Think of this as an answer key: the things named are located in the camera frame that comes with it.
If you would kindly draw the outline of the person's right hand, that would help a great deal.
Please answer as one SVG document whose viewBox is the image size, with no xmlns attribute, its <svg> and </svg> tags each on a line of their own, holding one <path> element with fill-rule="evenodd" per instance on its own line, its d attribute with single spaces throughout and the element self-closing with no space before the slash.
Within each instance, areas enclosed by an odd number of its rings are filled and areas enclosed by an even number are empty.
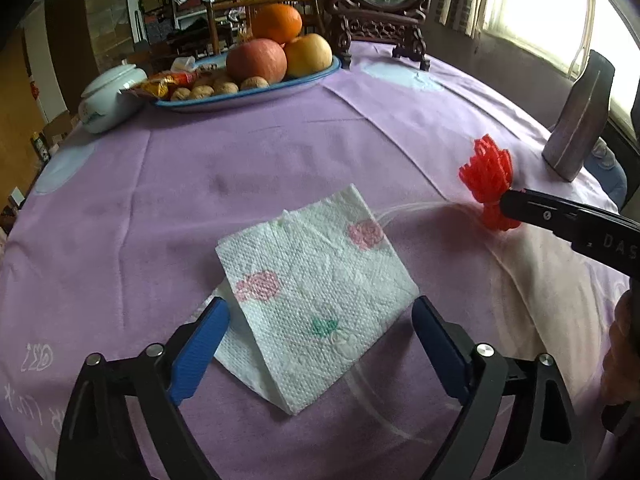
<svg viewBox="0 0 640 480">
<path fill-rule="evenodd" d="M 622 436 L 639 413 L 639 296 L 627 290 L 615 307 L 608 331 L 610 348 L 603 360 L 603 426 Z"/>
</svg>

